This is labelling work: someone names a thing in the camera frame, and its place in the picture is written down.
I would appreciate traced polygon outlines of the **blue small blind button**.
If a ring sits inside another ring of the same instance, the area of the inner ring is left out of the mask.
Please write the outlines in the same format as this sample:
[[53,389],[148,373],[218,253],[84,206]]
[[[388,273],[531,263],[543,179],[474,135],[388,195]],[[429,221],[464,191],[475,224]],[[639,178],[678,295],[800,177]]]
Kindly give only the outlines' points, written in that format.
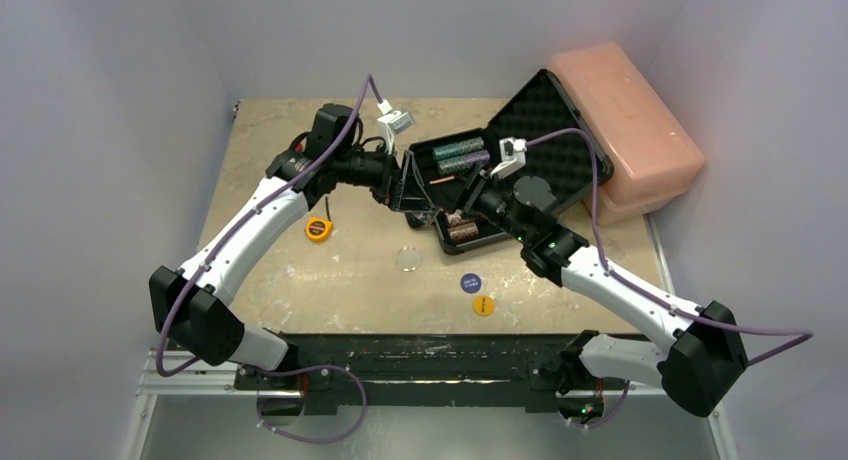
[[466,273],[460,279],[460,288],[469,294],[475,294],[482,288],[482,279],[475,273]]

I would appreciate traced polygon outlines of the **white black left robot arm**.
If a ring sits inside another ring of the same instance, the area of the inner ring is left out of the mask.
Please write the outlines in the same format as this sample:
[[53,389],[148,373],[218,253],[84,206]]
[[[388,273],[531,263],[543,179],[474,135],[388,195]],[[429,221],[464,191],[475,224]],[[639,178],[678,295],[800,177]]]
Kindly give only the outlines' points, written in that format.
[[369,150],[357,110],[323,105],[311,129],[273,158],[249,200],[208,245],[176,269],[160,266],[153,272],[149,291],[162,347],[173,341],[209,365],[257,367],[275,389],[295,382],[294,347],[278,334],[246,325],[230,304],[280,235],[338,184],[365,187],[393,211],[429,207],[411,154],[402,161],[395,157],[395,137],[413,125],[412,115],[387,101],[378,108],[379,145]]

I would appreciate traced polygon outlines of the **brown poker chip stack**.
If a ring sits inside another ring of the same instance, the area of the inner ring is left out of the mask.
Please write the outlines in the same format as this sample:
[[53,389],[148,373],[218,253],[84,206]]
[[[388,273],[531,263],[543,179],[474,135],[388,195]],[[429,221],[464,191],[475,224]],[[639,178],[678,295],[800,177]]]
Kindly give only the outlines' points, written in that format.
[[467,222],[448,228],[448,236],[452,243],[461,244],[476,239],[479,227],[476,222]]

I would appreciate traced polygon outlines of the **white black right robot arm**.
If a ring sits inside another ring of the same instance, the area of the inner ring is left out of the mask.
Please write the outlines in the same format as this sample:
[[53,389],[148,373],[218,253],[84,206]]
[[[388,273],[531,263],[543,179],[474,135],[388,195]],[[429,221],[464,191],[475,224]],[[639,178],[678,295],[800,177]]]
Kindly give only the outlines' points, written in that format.
[[536,176],[511,188],[481,167],[465,174],[461,208],[479,214],[521,245],[535,275],[579,293],[645,336],[643,342],[591,334],[564,356],[561,372],[576,387],[597,377],[652,385],[686,412],[707,417],[749,365],[741,328],[718,301],[677,297],[615,265],[599,242],[559,223],[549,184]]

